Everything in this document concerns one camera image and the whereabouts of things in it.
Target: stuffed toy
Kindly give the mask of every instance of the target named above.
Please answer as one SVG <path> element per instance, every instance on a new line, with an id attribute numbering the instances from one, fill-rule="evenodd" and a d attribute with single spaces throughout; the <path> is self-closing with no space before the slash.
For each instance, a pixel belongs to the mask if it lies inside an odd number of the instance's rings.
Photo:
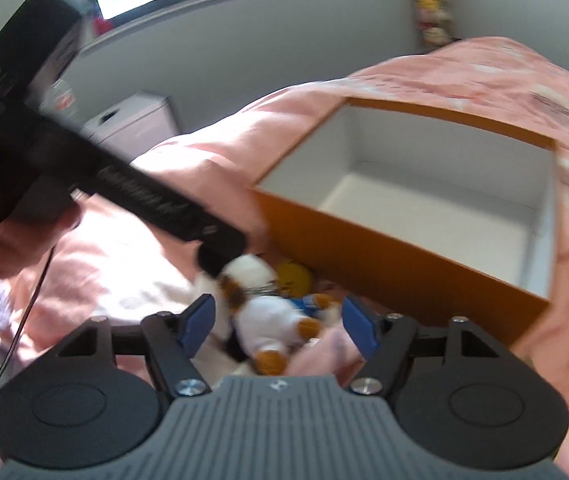
<path id="1" fill-rule="evenodd" d="M 317 337 L 323 327 L 317 316 L 335 304 L 326 294 L 283 298 L 276 272 L 251 254 L 229 263 L 217 280 L 200 275 L 196 293 L 204 292 L 216 300 L 213 334 L 225 339 L 235 328 L 258 373 L 269 376 L 284 373 L 291 350 Z"/>
<path id="2" fill-rule="evenodd" d="M 284 298 L 304 298 L 313 288 L 313 274 L 307 267 L 292 260 L 277 266 L 280 295 Z"/>
<path id="3" fill-rule="evenodd" d="M 450 0 L 416 0 L 416 9 L 425 46 L 438 48 L 453 41 Z"/>

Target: red object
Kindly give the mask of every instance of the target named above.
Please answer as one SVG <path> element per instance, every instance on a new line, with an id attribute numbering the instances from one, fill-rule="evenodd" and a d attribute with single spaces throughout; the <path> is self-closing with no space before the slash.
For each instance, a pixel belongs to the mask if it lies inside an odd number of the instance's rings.
<path id="1" fill-rule="evenodd" d="M 55 100 L 55 109 L 59 112 L 66 110 L 72 104 L 74 104 L 75 100 L 76 98 L 74 97 L 73 92 L 65 92 Z"/>
<path id="2" fill-rule="evenodd" d="M 95 17 L 93 19 L 93 30 L 95 31 L 96 36 L 109 32 L 109 30 L 112 30 L 113 28 L 114 26 L 109 20 L 105 20 L 100 17 Z"/>

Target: gray ribbed plate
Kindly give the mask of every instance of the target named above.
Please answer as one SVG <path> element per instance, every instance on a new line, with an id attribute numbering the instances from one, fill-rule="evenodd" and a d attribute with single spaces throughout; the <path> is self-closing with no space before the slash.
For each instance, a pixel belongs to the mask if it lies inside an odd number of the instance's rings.
<path id="1" fill-rule="evenodd" d="M 333 377 L 227 378 L 208 396 L 174 402 L 148 441 L 114 462 L 0 471 L 0 480 L 45 478 L 568 480 L 551 460 L 506 472 L 445 462 L 413 443 L 383 400 L 344 392 Z"/>

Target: plush dog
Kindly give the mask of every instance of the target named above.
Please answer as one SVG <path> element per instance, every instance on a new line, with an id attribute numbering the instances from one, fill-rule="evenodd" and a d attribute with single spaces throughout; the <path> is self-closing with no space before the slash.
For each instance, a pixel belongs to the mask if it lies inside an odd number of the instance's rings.
<path id="1" fill-rule="evenodd" d="M 198 293 L 203 290 L 196 283 Z M 231 316 L 238 341 L 264 375 L 281 375 L 293 348 L 317 337 L 322 322 L 314 313 L 333 305 L 323 294 L 312 294 L 296 301 L 280 296 L 275 271 L 262 259 L 245 254 L 229 263 L 218 277 L 216 299 L 217 327 L 214 333 L 229 333 L 225 317 Z"/>

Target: pink bedding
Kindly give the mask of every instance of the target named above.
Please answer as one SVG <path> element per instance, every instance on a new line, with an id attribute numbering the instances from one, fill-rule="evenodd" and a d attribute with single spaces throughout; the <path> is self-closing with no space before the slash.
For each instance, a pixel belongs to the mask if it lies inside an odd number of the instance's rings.
<path id="1" fill-rule="evenodd" d="M 247 232 L 251 250 L 261 252 L 268 246 L 267 226 L 248 186 L 292 138 L 302 136 L 343 96 L 455 108 L 560 140 L 563 209 L 553 305 L 515 350 L 531 356 L 569 402 L 569 73 L 521 44 L 503 38 L 459 42 L 428 56 L 389 60 L 342 80 L 284 89 L 194 134 L 167 140 L 135 163 Z M 157 310 L 179 312 L 192 298 L 194 245 L 149 229 L 98 196 L 84 202 L 85 218 L 58 245 L 26 324 L 20 346 L 25 362 L 91 314 L 131 322 Z M 25 270 L 12 284 L 13 328 L 39 270 Z M 340 339 L 339 359 L 333 338 Z M 358 363 L 353 344 L 336 328 L 301 352 L 289 373 L 306 367 L 306 373 L 340 368 L 348 374 Z M 124 365 L 143 371 L 136 360 Z M 569 473 L 569 436 L 557 462 Z"/>

